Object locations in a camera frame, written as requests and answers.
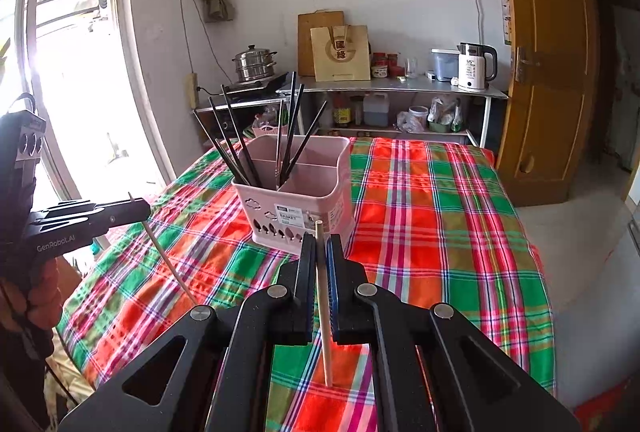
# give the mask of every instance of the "white kettle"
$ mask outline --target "white kettle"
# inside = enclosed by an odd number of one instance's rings
[[[466,90],[484,90],[487,82],[498,75],[498,52],[490,46],[480,44],[460,44],[458,46],[458,86]],[[494,60],[494,72],[486,75],[485,54],[489,53]]]

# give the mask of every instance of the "plaid tablecloth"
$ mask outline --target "plaid tablecloth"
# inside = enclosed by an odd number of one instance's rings
[[[481,150],[456,144],[355,140],[354,235],[345,255],[402,301],[447,301],[548,390],[552,319],[537,251]],[[151,226],[199,301],[241,304],[292,257],[256,245],[231,175],[215,151],[154,204]],[[94,385],[105,382],[190,307],[140,224],[130,227],[67,301],[58,329]],[[334,344],[324,386],[316,334],[276,347],[268,430],[374,430],[368,346]]]

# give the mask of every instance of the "wooden cutting board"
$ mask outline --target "wooden cutting board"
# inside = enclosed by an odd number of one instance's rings
[[[298,15],[298,74],[315,76],[311,29],[344,25],[344,11],[316,11]]]

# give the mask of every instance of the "pot lid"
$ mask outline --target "pot lid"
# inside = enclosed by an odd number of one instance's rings
[[[256,49],[255,46],[249,46],[249,50],[239,52],[232,61],[244,60],[246,58],[251,58],[252,56],[266,56],[269,52],[269,49]]]

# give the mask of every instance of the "metal screw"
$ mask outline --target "metal screw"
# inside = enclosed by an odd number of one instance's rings
[[[284,297],[284,295],[287,294],[287,288],[284,286],[281,286],[280,284],[274,284],[273,286],[270,286],[270,288],[267,290],[267,294],[271,298],[282,298]]]
[[[358,286],[358,294],[364,297],[372,297],[378,292],[378,288],[373,284],[360,284]]]
[[[209,318],[212,312],[209,306],[195,306],[189,313],[189,316],[198,322],[202,322]]]
[[[433,308],[433,313],[444,320],[449,320],[453,317],[453,307],[449,304],[438,304]]]

